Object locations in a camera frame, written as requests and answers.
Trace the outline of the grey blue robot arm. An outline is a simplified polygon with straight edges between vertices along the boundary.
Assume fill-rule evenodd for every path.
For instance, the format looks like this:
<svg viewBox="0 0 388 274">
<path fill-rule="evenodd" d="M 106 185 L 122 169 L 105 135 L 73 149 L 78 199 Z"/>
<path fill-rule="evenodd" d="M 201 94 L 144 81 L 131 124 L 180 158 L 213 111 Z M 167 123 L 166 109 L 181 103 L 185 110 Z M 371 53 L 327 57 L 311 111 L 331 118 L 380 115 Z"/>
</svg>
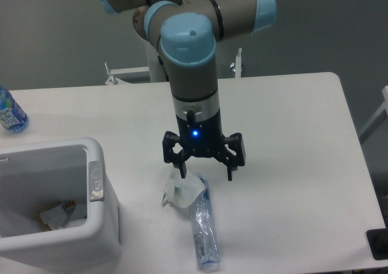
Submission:
<svg viewBox="0 0 388 274">
<path fill-rule="evenodd" d="M 166 132 L 163 157 L 186 175 L 190 157 L 214 158 L 232 174 L 246 162 L 240 133 L 222 132 L 216 45 L 271 26 L 276 0 L 100 0 L 109 13 L 145 7 L 142 32 L 170 83 L 178 133 Z"/>
</svg>

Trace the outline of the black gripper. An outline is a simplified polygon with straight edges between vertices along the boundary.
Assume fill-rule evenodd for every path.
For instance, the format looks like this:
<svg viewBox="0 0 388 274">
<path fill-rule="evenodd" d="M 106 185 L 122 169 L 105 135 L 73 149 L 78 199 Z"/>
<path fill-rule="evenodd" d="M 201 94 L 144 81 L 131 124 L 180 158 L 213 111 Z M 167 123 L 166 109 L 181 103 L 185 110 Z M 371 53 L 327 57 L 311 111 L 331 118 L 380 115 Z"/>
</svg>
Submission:
<svg viewBox="0 0 388 274">
<path fill-rule="evenodd" d="M 205 121 L 189 125 L 187 120 L 176 117 L 179 136 L 166 131 L 162 140 L 164 162 L 179 170 L 181 178 L 187 174 L 186 161 L 189 153 L 196 158 L 214 158 L 227 167 L 227 179 L 233 180 L 233 172 L 245 166 L 246 151 L 241 133 L 226 137 L 222 133 L 221 112 Z M 174 152 L 180 144 L 182 149 Z"/>
</svg>

